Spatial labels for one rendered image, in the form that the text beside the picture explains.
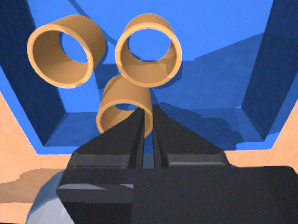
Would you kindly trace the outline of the blue open crate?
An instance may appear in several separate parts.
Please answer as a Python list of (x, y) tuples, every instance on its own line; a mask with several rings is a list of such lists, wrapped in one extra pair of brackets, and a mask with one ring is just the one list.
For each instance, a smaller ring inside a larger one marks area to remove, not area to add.
[[(115, 49), (128, 23), (156, 14), (172, 27), (181, 65), (149, 88), (153, 104), (224, 151), (272, 149), (298, 100), (298, 0), (0, 0), (0, 92), (37, 155), (71, 155), (100, 135)], [(69, 15), (94, 21), (104, 55), (75, 88), (33, 69), (32, 33)]]

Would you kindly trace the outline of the bronze bushing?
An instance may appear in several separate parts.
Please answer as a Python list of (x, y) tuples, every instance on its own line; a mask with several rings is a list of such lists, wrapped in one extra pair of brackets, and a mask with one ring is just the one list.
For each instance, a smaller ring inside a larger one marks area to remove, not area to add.
[[(88, 63), (74, 61), (64, 53), (59, 31), (82, 45)], [(105, 47), (103, 32), (94, 21), (82, 15), (69, 15), (36, 29), (29, 38), (27, 52), (31, 65), (44, 80), (58, 87), (75, 88), (89, 79)]]
[[(155, 62), (136, 59), (127, 46), (128, 36), (146, 28), (159, 30), (170, 38), (167, 53)], [(170, 24), (159, 15), (146, 13), (136, 16), (128, 23), (117, 43), (115, 59), (120, 73), (126, 80), (139, 87), (153, 88), (167, 83), (175, 76), (181, 64), (182, 51)]]
[(134, 112), (134, 110), (124, 111), (115, 107), (116, 104), (121, 103), (133, 104), (144, 109), (146, 138), (153, 129), (150, 89), (130, 83), (122, 74), (113, 77), (106, 84), (96, 117), (96, 124), (100, 133), (115, 126)]

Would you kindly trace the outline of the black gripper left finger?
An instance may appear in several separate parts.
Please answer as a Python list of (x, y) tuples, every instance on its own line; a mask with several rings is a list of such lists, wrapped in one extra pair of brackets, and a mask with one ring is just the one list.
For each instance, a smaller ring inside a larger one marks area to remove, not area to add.
[(143, 168), (144, 142), (145, 111), (137, 107), (129, 117), (75, 149), (65, 170), (72, 166)]

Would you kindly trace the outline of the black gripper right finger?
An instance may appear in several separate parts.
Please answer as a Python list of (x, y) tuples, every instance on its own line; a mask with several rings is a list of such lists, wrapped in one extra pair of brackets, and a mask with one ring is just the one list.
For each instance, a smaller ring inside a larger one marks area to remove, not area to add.
[(154, 168), (231, 167), (224, 150), (171, 119), (157, 104), (152, 140)]

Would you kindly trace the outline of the grey round turntable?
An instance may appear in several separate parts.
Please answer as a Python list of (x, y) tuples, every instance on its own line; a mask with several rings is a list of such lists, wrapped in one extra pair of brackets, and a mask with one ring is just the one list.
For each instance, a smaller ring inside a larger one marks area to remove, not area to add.
[[(143, 168), (154, 168), (153, 154), (144, 154)], [(57, 172), (40, 188), (25, 224), (74, 224), (56, 194), (64, 171)]]

